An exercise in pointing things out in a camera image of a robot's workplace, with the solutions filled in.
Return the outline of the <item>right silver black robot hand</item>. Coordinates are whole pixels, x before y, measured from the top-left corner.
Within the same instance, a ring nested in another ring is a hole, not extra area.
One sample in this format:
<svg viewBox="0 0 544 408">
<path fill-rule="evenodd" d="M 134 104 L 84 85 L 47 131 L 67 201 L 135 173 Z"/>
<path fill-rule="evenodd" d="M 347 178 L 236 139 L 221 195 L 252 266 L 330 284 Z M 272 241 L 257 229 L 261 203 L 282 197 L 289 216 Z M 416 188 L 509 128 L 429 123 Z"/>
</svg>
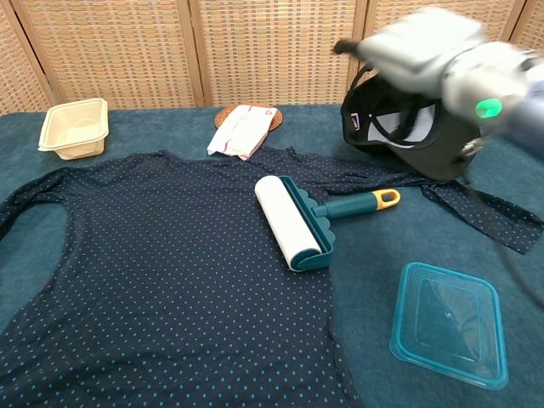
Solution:
<svg viewBox="0 0 544 408">
<path fill-rule="evenodd" d="M 340 39 L 332 52 L 351 55 L 403 92 L 436 99 L 446 66 L 487 42 L 477 20 L 445 8 L 423 7 L 363 40 Z"/>
</svg>

